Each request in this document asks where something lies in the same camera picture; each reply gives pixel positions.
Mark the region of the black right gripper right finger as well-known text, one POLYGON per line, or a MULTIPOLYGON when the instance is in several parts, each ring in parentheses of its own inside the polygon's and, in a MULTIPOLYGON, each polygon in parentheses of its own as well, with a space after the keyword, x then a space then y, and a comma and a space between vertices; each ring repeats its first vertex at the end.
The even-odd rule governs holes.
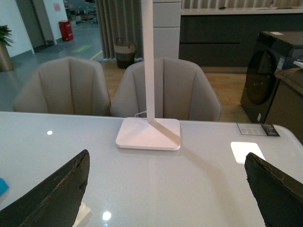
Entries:
POLYGON ((303 184, 269 162, 249 153, 247 181, 267 227, 303 225, 303 184))

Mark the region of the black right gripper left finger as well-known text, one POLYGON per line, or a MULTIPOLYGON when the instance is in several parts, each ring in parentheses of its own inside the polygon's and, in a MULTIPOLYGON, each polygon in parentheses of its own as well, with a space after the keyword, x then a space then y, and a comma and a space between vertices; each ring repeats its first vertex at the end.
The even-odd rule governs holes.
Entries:
POLYGON ((90 168, 85 149, 0 212, 2 227, 71 227, 76 221, 90 168))

